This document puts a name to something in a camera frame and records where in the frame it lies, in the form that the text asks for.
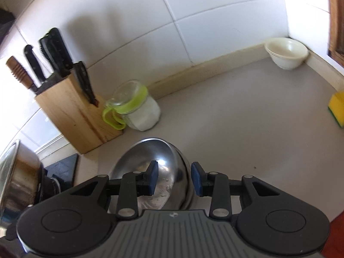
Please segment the small steel bowl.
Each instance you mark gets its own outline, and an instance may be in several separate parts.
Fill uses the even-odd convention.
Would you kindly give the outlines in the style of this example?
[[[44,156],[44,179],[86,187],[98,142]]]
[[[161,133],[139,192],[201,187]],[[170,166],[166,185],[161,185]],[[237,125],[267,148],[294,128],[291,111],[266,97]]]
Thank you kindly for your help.
[[[159,177],[153,196],[138,197],[138,211],[186,210],[194,196],[191,166],[173,144],[158,138],[148,138],[134,144],[117,161],[110,179],[120,179],[133,171],[146,171],[151,161],[159,165]]]

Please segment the black kitchen scissors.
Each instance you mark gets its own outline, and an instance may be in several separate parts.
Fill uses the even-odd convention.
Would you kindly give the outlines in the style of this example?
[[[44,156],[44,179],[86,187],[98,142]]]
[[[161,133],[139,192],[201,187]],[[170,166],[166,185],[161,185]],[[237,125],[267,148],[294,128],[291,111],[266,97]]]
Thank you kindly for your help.
[[[99,101],[93,92],[86,66],[82,61],[74,63],[73,75],[90,104],[98,107]]]

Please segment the glass jar green lid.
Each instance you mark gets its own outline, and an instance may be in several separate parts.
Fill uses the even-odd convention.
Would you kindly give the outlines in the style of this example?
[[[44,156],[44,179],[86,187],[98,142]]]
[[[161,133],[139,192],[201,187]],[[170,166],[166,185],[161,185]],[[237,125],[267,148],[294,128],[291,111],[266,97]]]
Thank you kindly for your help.
[[[106,101],[102,117],[116,130],[121,131],[128,126],[144,132],[159,122],[161,109],[146,86],[138,80],[129,80]]]

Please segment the wooden knife block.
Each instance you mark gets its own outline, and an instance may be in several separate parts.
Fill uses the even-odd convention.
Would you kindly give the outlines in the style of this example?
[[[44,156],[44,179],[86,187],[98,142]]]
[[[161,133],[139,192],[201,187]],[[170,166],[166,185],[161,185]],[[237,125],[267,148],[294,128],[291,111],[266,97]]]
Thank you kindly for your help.
[[[90,104],[74,75],[35,97],[55,127],[80,154],[88,153],[123,134],[103,121],[104,100]]]

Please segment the steel cooking pot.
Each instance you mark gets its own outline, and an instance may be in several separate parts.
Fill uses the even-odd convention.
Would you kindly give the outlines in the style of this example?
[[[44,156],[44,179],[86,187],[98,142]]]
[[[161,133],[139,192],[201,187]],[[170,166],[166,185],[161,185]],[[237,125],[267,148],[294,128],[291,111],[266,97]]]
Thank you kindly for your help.
[[[12,142],[1,155],[1,227],[35,201],[41,176],[41,162],[20,140]]]

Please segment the yellow green sponge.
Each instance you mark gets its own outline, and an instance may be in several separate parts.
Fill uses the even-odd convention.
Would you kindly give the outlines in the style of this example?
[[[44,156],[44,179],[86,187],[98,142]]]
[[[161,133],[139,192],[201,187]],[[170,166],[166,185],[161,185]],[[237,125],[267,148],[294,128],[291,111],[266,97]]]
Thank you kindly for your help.
[[[338,125],[344,127],[344,92],[337,92],[332,95],[328,103],[328,109],[335,118]]]

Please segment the cream ceramic bowl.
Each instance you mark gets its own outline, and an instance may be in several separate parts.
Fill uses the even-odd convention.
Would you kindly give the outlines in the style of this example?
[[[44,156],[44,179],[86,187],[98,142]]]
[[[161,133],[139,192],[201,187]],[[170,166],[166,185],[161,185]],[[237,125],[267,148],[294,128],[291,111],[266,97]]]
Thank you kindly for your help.
[[[289,71],[298,68],[309,56],[308,48],[291,38],[268,39],[264,48],[278,67]]]

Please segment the large black handled knife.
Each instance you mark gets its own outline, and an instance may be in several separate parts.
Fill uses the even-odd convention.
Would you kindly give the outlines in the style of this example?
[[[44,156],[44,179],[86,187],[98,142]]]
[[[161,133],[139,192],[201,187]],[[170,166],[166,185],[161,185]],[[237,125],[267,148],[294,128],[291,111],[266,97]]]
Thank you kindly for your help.
[[[62,63],[67,70],[71,70],[73,68],[73,62],[72,58],[69,54],[69,51],[64,43],[64,40],[62,38],[62,35],[58,28],[53,27],[49,32],[48,36],[52,40],[53,45],[57,49],[57,52],[59,53]]]

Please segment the wooden handled knife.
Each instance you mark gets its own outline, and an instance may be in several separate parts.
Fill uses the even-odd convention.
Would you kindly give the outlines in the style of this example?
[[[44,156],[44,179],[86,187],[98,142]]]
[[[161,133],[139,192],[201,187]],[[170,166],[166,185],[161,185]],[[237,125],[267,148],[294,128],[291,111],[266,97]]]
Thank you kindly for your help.
[[[11,70],[11,73],[18,82],[20,82],[25,88],[31,90],[32,92],[37,92],[38,88],[34,84],[34,81],[29,76],[26,69],[18,62],[18,60],[14,56],[11,56],[7,60],[6,65]]]

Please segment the wooden window frame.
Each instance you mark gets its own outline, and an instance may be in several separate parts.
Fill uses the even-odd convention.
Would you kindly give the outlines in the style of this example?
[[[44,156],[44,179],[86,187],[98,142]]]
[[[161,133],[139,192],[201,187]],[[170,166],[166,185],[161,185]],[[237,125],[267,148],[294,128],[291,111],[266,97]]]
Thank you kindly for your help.
[[[328,55],[343,67],[343,0],[329,0]]]

